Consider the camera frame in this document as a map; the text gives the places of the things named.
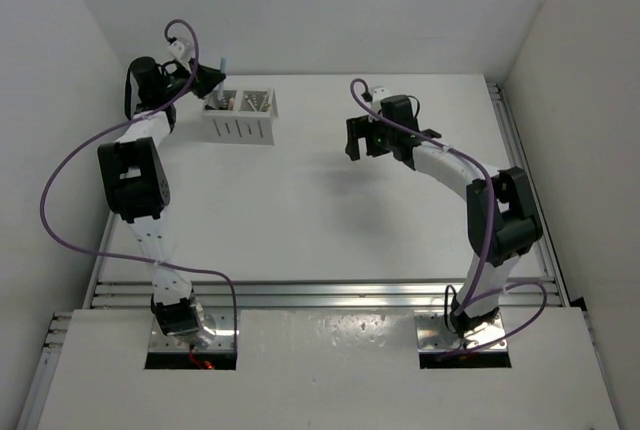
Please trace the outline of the white light-blue makeup pen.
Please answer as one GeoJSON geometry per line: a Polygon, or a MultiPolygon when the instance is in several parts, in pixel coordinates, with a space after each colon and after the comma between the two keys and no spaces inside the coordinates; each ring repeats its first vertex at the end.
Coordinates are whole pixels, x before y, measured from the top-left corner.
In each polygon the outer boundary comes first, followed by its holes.
{"type": "Polygon", "coordinates": [[[220,59],[219,64],[219,72],[220,72],[220,81],[216,86],[216,99],[218,102],[221,102],[224,98],[224,81],[226,79],[226,67],[227,67],[227,58],[222,57],[220,59]]]}

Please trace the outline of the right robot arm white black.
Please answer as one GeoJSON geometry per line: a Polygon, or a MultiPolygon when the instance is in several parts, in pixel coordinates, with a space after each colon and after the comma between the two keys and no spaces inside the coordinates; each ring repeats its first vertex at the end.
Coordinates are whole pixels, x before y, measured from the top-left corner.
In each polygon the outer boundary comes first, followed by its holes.
{"type": "Polygon", "coordinates": [[[420,129],[420,106],[409,95],[375,87],[354,99],[366,113],[346,122],[345,152],[351,160],[390,154],[444,185],[466,205],[473,258],[462,288],[445,305],[444,317],[448,330],[464,337],[498,315],[499,295],[510,274],[542,237],[529,178],[518,166],[495,169],[482,164],[443,143],[438,132],[420,129]]]}

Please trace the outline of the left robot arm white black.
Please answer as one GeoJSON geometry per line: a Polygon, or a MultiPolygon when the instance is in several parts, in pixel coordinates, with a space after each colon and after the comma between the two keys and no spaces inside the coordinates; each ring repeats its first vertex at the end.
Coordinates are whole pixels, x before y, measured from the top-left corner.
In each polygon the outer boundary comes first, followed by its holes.
{"type": "Polygon", "coordinates": [[[195,59],[159,64],[149,56],[133,60],[125,77],[124,111],[131,122],[97,155],[110,210],[127,223],[150,265],[151,311],[163,335],[195,344],[212,334],[191,281],[169,268],[171,239],[165,228],[170,187],[158,153],[174,130],[175,101],[185,92],[206,98],[226,74],[195,59]]]}

